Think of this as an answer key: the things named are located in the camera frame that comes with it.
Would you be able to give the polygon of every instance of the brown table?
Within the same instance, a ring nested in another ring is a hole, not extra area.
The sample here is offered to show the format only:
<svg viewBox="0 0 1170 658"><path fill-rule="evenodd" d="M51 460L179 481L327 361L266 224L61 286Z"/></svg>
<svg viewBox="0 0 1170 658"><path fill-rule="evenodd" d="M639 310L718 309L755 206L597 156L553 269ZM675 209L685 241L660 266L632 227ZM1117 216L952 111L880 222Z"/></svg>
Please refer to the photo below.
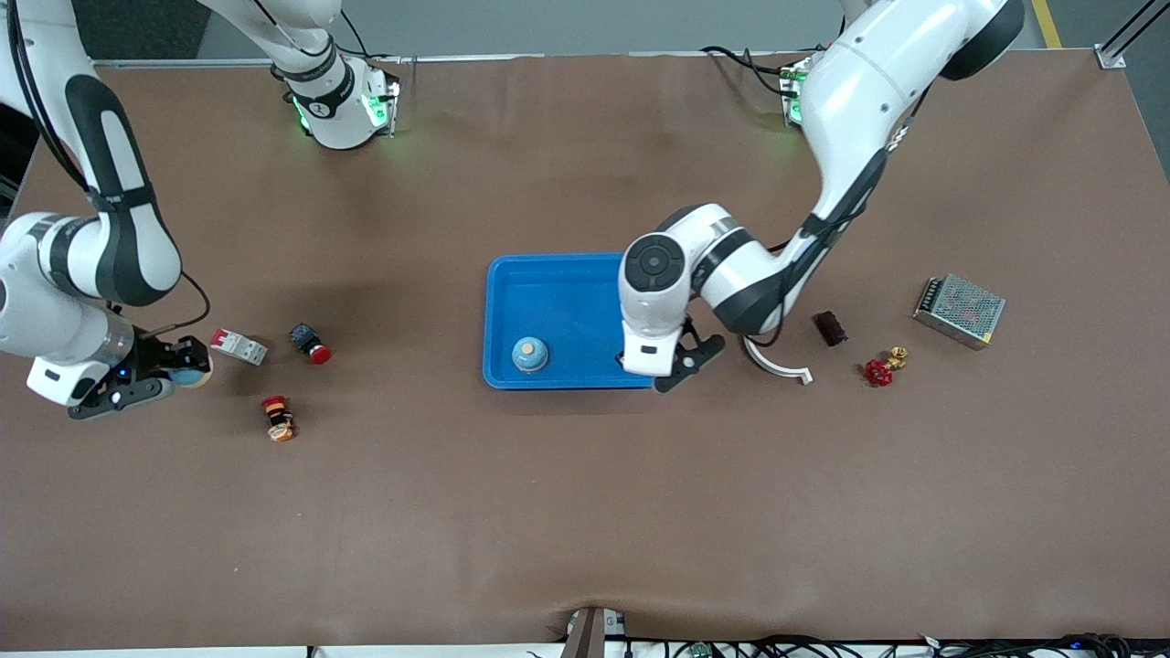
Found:
<svg viewBox="0 0 1170 658"><path fill-rule="evenodd" d="M817 383L731 349L660 397L490 389L486 268L709 200L786 238L819 180L776 98L701 57L399 73L399 136L353 152L263 69L103 74L214 300L198 334L273 350L90 424L0 359L0 647L543 640L589 604L688 638L1170 635L1170 190L1122 74L1012 53L937 84L770 350ZM85 211L43 155L21 207ZM1007 300L991 349L908 317L948 272Z"/></svg>

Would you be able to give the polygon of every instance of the red cap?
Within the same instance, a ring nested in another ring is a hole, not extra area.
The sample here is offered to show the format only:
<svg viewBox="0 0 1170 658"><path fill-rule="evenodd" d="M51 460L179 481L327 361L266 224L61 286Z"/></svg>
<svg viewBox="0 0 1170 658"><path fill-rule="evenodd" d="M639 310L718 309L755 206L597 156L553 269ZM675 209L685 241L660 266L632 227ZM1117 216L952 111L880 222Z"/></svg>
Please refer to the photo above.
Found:
<svg viewBox="0 0 1170 658"><path fill-rule="evenodd" d="M325 363L332 356L333 356L333 350L329 349L325 345L316 345L309 350L309 361L314 362L317 365Z"/></svg>

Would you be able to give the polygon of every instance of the blue plastic tray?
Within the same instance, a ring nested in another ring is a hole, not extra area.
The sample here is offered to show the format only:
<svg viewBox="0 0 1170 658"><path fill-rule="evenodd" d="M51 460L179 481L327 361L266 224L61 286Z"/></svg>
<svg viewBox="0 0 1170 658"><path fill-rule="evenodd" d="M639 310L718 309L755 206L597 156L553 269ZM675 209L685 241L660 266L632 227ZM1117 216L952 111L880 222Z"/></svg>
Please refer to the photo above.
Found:
<svg viewBox="0 0 1170 658"><path fill-rule="evenodd" d="M648 389L614 358L622 348L620 253L500 256L488 268L483 378L497 389ZM522 372L516 341L534 336L549 363Z"/></svg>

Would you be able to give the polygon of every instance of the perforated metal box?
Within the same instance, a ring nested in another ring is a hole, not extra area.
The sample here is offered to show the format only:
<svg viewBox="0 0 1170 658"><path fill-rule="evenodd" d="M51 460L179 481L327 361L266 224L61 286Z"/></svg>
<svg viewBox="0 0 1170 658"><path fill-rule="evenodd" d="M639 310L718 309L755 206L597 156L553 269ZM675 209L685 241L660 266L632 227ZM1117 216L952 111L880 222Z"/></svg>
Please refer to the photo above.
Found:
<svg viewBox="0 0 1170 658"><path fill-rule="evenodd" d="M982 350L991 344L1005 303L975 283L948 274L927 281L914 318L972 350Z"/></svg>

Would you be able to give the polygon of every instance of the blue and beige round object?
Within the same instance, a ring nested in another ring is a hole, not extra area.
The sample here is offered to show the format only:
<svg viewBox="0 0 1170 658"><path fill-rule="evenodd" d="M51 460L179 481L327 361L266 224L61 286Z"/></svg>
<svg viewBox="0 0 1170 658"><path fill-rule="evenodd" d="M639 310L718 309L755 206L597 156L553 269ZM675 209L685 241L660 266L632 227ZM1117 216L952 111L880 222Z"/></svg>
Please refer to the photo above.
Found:
<svg viewBox="0 0 1170 658"><path fill-rule="evenodd" d="M521 338L512 348L512 363L524 372L536 372L549 363L549 348L539 338Z"/></svg>

